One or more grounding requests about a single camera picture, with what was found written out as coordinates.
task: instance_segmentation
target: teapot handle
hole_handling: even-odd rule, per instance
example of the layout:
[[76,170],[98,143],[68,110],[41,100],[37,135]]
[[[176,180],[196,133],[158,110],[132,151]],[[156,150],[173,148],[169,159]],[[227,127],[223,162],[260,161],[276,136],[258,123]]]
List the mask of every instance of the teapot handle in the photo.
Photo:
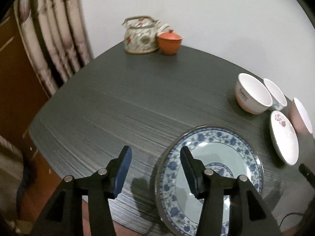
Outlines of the teapot handle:
[[134,16],[134,17],[126,18],[125,21],[122,23],[122,25],[126,24],[129,20],[133,20],[133,19],[144,20],[145,18],[150,19],[152,22],[156,21],[153,18],[151,18],[150,16]]

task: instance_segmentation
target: bowl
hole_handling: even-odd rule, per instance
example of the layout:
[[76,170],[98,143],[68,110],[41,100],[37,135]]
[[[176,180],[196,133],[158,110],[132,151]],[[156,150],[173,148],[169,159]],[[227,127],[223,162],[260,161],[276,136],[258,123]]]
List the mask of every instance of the bowl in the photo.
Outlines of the bowl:
[[299,158],[299,142],[292,124],[282,112],[271,113],[270,134],[280,159],[288,165],[294,165]]
[[270,110],[280,111],[284,107],[286,107],[288,104],[287,99],[285,98],[284,94],[279,89],[279,87],[274,82],[270,81],[267,78],[264,78],[264,84],[266,88],[269,90],[273,101]]
[[267,88],[254,76],[241,73],[235,86],[235,97],[246,112],[260,114],[272,106]]
[[288,115],[296,133],[313,133],[312,123],[308,116],[308,112],[297,98],[294,98],[289,104]]
[[160,33],[157,36],[157,42],[164,54],[174,55],[177,53],[183,38],[180,35],[173,33],[173,29],[170,29],[168,32]]

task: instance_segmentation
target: floral teapot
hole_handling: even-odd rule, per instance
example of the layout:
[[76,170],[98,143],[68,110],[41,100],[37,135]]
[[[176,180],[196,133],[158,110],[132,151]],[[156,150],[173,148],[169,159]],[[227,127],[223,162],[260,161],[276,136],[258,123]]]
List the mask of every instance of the floral teapot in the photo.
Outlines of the floral teapot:
[[[128,24],[128,21],[135,20],[135,23]],[[123,40],[125,51],[131,54],[146,54],[158,49],[156,35],[164,32],[168,24],[162,25],[160,21],[149,16],[135,16],[126,18],[124,23],[127,28]]]

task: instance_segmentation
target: teapot lid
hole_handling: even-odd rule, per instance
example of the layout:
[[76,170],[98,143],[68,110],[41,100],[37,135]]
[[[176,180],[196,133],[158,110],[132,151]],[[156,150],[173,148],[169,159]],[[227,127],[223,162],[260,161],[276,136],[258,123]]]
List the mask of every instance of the teapot lid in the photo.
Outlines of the teapot lid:
[[179,34],[173,33],[173,29],[170,29],[168,32],[163,32],[158,34],[159,38],[167,39],[167,40],[181,40],[183,39]]
[[151,28],[155,26],[155,21],[144,21],[145,17],[139,18],[139,20],[129,25],[129,28]]

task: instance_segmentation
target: plate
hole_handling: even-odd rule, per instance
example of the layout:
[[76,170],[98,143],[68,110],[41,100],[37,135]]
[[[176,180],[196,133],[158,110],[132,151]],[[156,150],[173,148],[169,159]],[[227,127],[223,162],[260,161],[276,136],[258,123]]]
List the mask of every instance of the plate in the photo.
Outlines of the plate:
[[[155,182],[157,207],[161,220],[176,235],[194,236],[197,231],[203,199],[190,192],[181,166],[180,149],[188,146],[193,157],[222,176],[246,175],[261,193],[263,168],[249,145],[235,133],[201,126],[185,133],[164,154]],[[224,196],[221,235],[229,227],[230,198]]]
[[294,165],[299,158],[299,142],[291,122],[282,112],[271,113],[270,134],[281,160],[288,165]]

